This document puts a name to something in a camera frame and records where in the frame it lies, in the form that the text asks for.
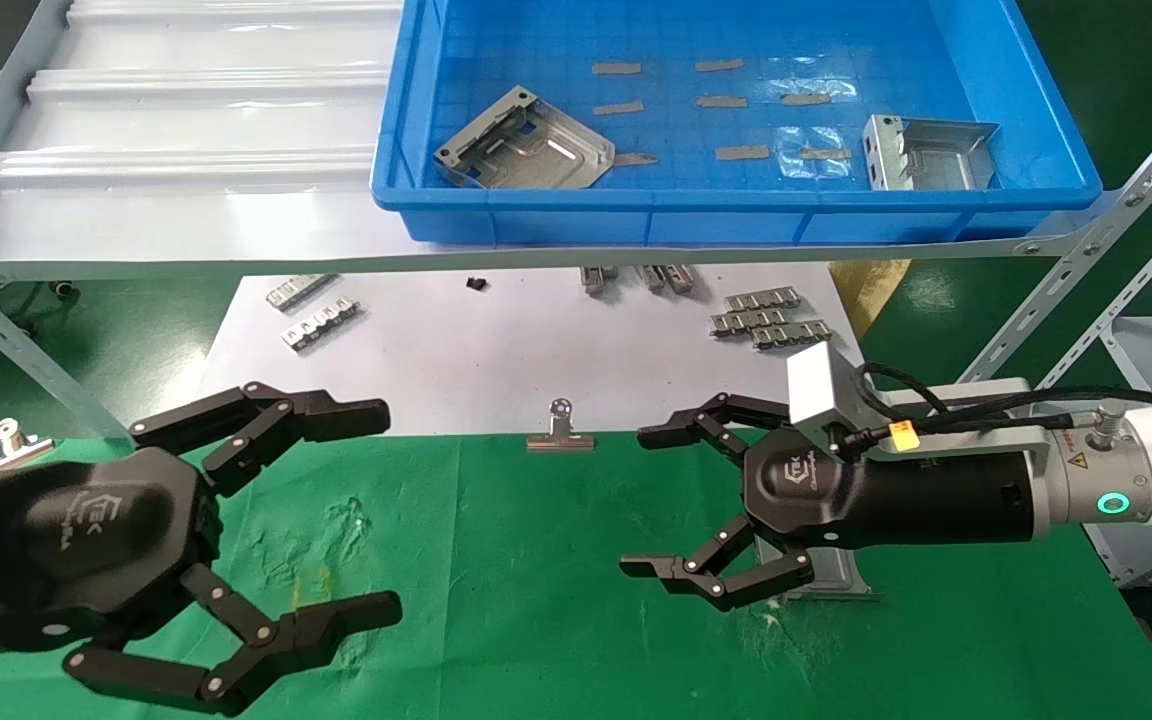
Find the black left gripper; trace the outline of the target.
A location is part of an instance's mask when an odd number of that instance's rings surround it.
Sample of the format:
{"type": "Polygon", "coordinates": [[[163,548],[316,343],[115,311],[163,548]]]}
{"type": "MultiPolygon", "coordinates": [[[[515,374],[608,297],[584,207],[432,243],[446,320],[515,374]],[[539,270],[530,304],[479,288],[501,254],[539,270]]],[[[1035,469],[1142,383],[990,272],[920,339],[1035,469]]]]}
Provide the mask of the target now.
{"type": "Polygon", "coordinates": [[[381,591],[270,619],[206,568],[223,529],[212,492],[237,495],[301,441],[389,429],[381,397],[340,402],[325,389],[248,382],[132,420],[142,450],[127,457],[0,471],[0,653],[92,639],[65,659],[88,691],[241,715],[278,680],[328,665],[349,635],[396,626],[403,609],[396,592],[381,591]],[[175,456],[210,445],[206,480],[175,456]],[[159,632],[191,596],[241,641],[228,660],[206,669],[124,652],[126,641],[159,632]]]}

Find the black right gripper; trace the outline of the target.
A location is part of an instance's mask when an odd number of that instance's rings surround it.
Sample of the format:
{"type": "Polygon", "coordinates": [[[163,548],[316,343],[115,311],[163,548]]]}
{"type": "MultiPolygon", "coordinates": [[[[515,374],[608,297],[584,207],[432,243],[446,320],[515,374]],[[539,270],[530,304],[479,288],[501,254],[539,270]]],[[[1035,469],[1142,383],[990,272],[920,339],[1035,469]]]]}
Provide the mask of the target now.
{"type": "Polygon", "coordinates": [[[737,515],[687,558],[626,555],[621,571],[659,579],[670,594],[695,594],[728,612],[813,583],[805,548],[1010,543],[1034,536],[1032,482],[1020,452],[838,462],[797,430],[780,429],[788,419],[785,402],[723,392],[670,414],[664,424],[637,430],[645,450],[704,442],[742,464],[742,501],[750,518],[737,515]],[[749,447],[730,424],[772,432],[749,447]],[[726,577],[723,570],[755,546],[756,533],[794,548],[726,577]]]}

